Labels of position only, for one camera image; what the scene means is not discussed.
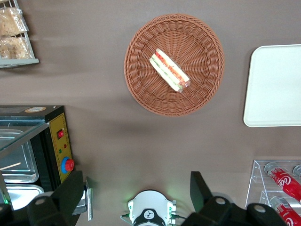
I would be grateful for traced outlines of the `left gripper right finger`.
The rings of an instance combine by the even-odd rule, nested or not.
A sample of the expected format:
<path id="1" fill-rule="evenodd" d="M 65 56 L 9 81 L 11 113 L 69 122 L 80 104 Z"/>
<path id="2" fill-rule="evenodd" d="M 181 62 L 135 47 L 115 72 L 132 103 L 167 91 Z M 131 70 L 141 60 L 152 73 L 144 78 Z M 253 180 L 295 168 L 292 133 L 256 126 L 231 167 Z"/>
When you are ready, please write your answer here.
<path id="1" fill-rule="evenodd" d="M 214 196 L 198 171 L 190 173 L 194 212 L 183 226 L 246 226 L 246 211 L 222 196 Z"/>

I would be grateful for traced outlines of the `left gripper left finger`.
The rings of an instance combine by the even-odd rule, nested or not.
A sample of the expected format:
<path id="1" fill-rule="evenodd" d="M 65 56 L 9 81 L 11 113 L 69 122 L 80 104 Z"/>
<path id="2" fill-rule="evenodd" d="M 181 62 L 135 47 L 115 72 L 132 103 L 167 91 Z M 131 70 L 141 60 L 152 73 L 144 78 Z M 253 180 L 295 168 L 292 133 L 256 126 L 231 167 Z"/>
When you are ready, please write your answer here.
<path id="1" fill-rule="evenodd" d="M 74 226 L 73 216 L 83 195 L 83 173 L 73 171 L 52 194 L 36 196 L 27 206 L 31 226 Z"/>

